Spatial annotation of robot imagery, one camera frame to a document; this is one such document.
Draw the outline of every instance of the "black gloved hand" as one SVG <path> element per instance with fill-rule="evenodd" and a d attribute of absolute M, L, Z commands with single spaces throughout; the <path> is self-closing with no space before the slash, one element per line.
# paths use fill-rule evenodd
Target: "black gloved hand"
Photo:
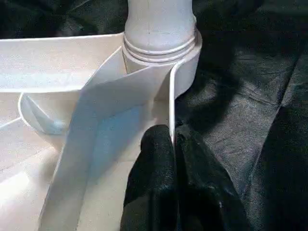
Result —
<path fill-rule="evenodd" d="M 248 230 L 227 171 L 199 134 L 180 126 L 176 135 L 175 161 L 167 126 L 145 132 L 128 177 L 121 231 Z"/>

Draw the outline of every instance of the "black fabric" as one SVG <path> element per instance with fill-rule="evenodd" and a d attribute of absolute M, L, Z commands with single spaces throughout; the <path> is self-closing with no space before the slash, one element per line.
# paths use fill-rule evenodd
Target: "black fabric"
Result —
<path fill-rule="evenodd" d="M 122 231 L 173 231 L 177 227 L 174 152 L 167 126 L 148 129 L 130 171 Z"/>
<path fill-rule="evenodd" d="M 174 155 L 167 126 L 144 134 L 128 177 L 121 231 L 249 230 L 227 171 L 200 135 L 187 126 L 176 135 Z"/>
<path fill-rule="evenodd" d="M 227 169 L 252 230 L 308 226 L 306 0 L 193 0 L 203 48 L 176 100 Z M 124 30 L 126 0 L 0 0 L 0 38 Z"/>

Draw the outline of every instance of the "white cylindrical column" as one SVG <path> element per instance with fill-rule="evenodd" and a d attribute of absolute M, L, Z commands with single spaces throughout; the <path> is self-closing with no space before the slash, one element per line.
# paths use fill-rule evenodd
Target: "white cylindrical column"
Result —
<path fill-rule="evenodd" d="M 194 47 L 192 0 L 128 0 L 125 46 L 137 59 L 168 62 Z"/>

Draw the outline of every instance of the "black cloth backdrop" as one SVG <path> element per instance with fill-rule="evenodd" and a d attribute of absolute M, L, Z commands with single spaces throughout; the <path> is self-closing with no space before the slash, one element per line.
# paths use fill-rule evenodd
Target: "black cloth backdrop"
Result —
<path fill-rule="evenodd" d="M 252 230 L 308 229 L 308 1 L 193 0 L 203 49 L 176 116 L 227 169 Z M 127 0 L 0 0 L 0 38 L 111 34 Z"/>

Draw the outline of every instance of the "white plastic model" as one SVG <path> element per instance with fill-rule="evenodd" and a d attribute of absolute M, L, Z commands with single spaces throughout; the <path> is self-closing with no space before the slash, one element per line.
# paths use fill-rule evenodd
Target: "white plastic model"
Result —
<path fill-rule="evenodd" d="M 202 46 L 192 0 L 128 0 L 125 32 L 0 41 L 0 91 L 61 151 L 39 231 L 118 230 L 143 133 L 167 124 Z"/>

